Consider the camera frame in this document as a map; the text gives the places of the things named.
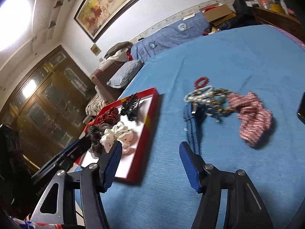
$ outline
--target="smartphone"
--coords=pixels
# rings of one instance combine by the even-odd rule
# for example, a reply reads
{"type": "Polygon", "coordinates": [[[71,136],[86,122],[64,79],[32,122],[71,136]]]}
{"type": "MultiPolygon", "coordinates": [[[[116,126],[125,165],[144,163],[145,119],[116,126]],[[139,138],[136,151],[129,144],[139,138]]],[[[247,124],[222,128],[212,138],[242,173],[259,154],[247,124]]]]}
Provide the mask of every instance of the smartphone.
{"type": "Polygon", "coordinates": [[[305,92],[298,110],[298,118],[305,124],[305,92]]]}

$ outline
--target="white scrunchie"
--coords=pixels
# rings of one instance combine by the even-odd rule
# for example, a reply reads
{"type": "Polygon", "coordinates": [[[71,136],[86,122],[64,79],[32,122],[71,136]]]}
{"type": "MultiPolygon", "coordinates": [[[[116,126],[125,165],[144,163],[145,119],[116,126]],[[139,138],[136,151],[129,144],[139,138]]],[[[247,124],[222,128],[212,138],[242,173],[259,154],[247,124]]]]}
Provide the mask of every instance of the white scrunchie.
{"type": "Polygon", "coordinates": [[[104,146],[105,151],[109,153],[115,140],[122,144],[123,152],[126,154],[130,149],[130,142],[133,138],[132,130],[129,130],[123,122],[119,121],[112,129],[106,129],[100,143],[104,146]]]}

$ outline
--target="pink scrunchie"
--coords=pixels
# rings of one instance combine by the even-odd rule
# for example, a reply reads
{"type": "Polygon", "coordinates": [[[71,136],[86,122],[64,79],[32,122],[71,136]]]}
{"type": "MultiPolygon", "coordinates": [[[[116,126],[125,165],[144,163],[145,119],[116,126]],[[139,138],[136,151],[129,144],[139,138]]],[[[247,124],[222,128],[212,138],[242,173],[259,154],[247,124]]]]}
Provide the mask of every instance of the pink scrunchie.
{"type": "Polygon", "coordinates": [[[272,112],[265,110],[257,95],[250,91],[246,96],[239,93],[228,95],[228,102],[241,121],[239,135],[251,147],[255,147],[272,122],[272,112]]]}

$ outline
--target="framed painting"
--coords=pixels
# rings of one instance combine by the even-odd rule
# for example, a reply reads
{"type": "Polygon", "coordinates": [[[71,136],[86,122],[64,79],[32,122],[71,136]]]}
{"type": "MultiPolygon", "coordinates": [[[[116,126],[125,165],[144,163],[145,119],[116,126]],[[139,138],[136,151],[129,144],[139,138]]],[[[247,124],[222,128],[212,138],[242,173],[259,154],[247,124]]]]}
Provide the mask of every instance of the framed painting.
{"type": "Polygon", "coordinates": [[[106,29],[138,0],[83,0],[74,19],[96,42],[106,29]]]}

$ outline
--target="metal screw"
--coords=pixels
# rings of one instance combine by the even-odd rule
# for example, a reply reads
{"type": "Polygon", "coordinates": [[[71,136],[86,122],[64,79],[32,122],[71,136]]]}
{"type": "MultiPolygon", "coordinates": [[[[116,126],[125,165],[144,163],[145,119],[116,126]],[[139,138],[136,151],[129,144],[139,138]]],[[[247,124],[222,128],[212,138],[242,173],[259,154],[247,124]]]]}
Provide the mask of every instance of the metal screw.
{"type": "Polygon", "coordinates": [[[211,164],[206,164],[204,167],[205,167],[206,169],[208,169],[208,170],[211,170],[211,169],[214,168],[214,166],[211,165],[211,164]]]}
{"type": "Polygon", "coordinates": [[[65,171],[63,169],[57,171],[58,176],[63,176],[65,174],[65,171]]]}
{"type": "Polygon", "coordinates": [[[239,174],[240,176],[244,176],[246,174],[246,172],[244,170],[242,170],[242,169],[239,169],[237,171],[237,174],[239,174]]]}
{"type": "Polygon", "coordinates": [[[97,168],[97,164],[90,164],[89,165],[89,169],[96,169],[97,168]]]}

